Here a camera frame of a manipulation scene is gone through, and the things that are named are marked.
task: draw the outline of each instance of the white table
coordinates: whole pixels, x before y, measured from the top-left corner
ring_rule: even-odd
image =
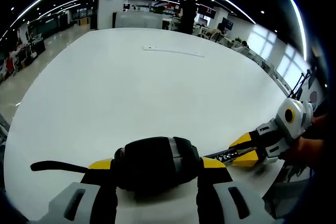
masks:
[[[284,98],[254,62],[209,40],[157,29],[91,31],[63,50],[25,94],[6,145],[8,196],[23,215],[37,220],[82,174],[32,172],[34,162],[87,167],[153,136],[183,137],[200,155],[215,153],[273,118]],[[281,166],[278,161],[263,173],[236,167],[229,172],[262,196]],[[132,194],[118,190],[116,223],[195,223],[196,183],[154,202],[134,202]]]

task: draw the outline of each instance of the black cable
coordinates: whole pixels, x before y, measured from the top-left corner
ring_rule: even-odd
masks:
[[[78,166],[78,165],[71,165],[68,163],[63,163],[59,161],[41,161],[33,163],[30,166],[30,169],[33,172],[39,171],[39,170],[67,170],[69,172],[75,172],[75,173],[86,173],[87,168]]]

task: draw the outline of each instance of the tiled floor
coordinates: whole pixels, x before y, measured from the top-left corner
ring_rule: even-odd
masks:
[[[68,45],[87,33],[90,25],[73,26],[45,39],[46,50],[27,68],[0,84],[0,113],[11,124],[20,101],[42,70]]]

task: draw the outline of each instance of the white pillar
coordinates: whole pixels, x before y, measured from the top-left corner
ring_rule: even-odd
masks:
[[[216,10],[216,15],[214,19],[210,20],[209,27],[211,28],[217,28],[218,24],[222,22],[223,18],[227,18],[227,15],[229,14],[229,12],[220,7],[214,7],[214,9]]]
[[[98,29],[112,28],[113,12],[122,12],[124,0],[98,1]]]

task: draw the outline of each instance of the yellow robot part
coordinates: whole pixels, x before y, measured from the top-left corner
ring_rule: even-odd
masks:
[[[226,168],[226,166],[219,160],[202,157],[204,168]]]
[[[236,144],[241,144],[247,141],[251,141],[251,136],[249,133],[246,133],[242,135],[238,140],[236,140],[233,144],[230,145],[230,147],[235,146]],[[242,166],[242,167],[253,167],[257,162],[259,158],[256,151],[251,151],[243,156],[240,156],[232,161],[234,165]]]
[[[89,169],[105,169],[109,170],[111,168],[111,161],[112,159],[104,159],[97,162],[94,162],[92,165],[89,166]]]

